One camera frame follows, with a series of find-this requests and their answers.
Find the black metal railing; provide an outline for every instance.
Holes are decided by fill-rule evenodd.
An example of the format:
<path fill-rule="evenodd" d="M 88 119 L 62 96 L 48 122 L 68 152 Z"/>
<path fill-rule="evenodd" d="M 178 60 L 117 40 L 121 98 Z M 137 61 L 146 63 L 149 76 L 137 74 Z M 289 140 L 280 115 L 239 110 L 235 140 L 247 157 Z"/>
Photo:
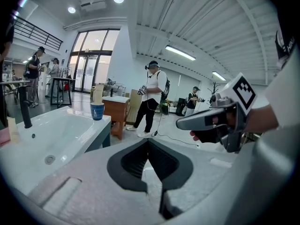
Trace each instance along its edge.
<path fill-rule="evenodd" d="M 63 41 L 19 16 L 14 15 L 14 17 L 16 17 L 14 20 L 15 34 L 20 34 L 56 50 L 60 49 Z"/>

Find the shoe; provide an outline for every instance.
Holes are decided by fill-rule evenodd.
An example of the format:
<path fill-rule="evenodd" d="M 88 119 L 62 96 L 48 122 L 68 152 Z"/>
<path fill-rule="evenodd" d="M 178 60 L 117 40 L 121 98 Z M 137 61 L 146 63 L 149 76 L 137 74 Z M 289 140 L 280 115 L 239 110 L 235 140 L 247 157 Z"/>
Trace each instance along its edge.
<path fill-rule="evenodd" d="M 137 128 L 135 128 L 134 126 L 129 126 L 129 127 L 126 127 L 126 130 L 135 131 L 135 130 L 137 130 Z"/>
<path fill-rule="evenodd" d="M 146 132 L 142 132 L 142 133 L 139 133 L 137 136 L 138 137 L 145 137 L 147 135 L 149 135 L 150 133 L 146 133 Z"/>

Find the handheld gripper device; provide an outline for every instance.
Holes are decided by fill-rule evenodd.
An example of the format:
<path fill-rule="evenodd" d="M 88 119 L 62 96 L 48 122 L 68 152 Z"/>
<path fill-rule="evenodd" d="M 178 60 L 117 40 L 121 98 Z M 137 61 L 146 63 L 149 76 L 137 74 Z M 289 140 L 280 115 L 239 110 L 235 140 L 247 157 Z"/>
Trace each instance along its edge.
<path fill-rule="evenodd" d="M 247 115 L 256 97 L 250 83 L 239 73 L 219 93 L 212 95 L 209 109 L 178 119 L 176 126 L 182 130 L 193 131 L 203 143 L 220 142 L 227 152 L 238 151 Z M 235 117 L 234 126 L 228 125 L 229 113 Z M 217 124 L 213 124 L 215 117 L 218 118 Z"/>

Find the blue cup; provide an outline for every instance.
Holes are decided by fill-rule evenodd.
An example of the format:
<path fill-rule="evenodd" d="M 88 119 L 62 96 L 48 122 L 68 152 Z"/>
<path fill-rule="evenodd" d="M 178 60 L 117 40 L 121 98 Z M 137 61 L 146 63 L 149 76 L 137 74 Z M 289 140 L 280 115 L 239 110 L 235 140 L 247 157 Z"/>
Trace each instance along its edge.
<path fill-rule="evenodd" d="M 94 105 L 94 103 L 90 104 L 90 113 L 92 114 L 93 120 L 101 120 L 104 113 L 104 104 L 102 105 Z"/>

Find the ceiling air conditioning unit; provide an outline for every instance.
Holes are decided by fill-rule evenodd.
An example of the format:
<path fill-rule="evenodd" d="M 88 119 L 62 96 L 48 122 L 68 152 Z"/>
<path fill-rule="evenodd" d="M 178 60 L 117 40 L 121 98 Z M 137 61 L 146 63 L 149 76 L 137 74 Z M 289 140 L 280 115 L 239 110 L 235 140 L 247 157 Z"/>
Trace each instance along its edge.
<path fill-rule="evenodd" d="M 106 8 L 105 0 L 80 0 L 81 9 L 87 12 Z"/>

